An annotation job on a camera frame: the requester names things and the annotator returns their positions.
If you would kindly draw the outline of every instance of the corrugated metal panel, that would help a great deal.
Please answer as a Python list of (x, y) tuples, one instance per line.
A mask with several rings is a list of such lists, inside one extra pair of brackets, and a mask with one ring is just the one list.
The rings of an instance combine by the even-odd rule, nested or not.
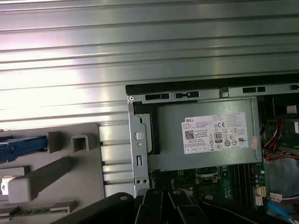
[(298, 22), (297, 0), (1, 0), (0, 129), (96, 122), (106, 195), (134, 192), (125, 85), (298, 71)]

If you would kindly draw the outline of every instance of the white connector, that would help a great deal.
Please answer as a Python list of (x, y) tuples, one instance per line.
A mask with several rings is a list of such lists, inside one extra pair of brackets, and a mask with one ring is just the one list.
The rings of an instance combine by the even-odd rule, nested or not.
[(266, 187), (265, 186), (258, 187), (256, 189), (256, 193), (261, 197), (266, 197)]
[(259, 195), (256, 195), (256, 205), (262, 206), (263, 205), (263, 198)]

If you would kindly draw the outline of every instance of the screw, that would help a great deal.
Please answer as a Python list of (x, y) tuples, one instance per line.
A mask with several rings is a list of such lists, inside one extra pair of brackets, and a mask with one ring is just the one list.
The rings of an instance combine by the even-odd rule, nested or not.
[(174, 190), (173, 193), (174, 193), (175, 195), (179, 195), (179, 194), (181, 193), (181, 191), (180, 191), (180, 190)]
[(206, 195), (205, 198), (206, 198), (207, 200), (210, 200), (210, 201), (213, 200), (213, 196), (212, 196), (212, 195)]

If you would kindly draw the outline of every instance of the barcode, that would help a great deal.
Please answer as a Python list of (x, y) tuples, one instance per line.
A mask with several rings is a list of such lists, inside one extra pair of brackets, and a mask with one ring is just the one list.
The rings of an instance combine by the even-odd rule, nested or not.
[(186, 139), (194, 139), (194, 131), (185, 131)]

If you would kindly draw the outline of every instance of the blue cable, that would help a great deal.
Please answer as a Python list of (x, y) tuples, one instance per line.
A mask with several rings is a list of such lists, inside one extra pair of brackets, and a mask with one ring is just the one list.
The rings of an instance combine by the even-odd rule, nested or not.
[(289, 215), (286, 211), (282, 210), (281, 208), (275, 206), (274, 204), (272, 204), (272, 203), (270, 203), (270, 202), (268, 202), (268, 208), (269, 208), (269, 209), (272, 209), (272, 210), (275, 211), (276, 213), (282, 215), (282, 216), (285, 217), (287, 220), (289, 220), (291, 223), (294, 223), (294, 222), (292, 221), (290, 215)]

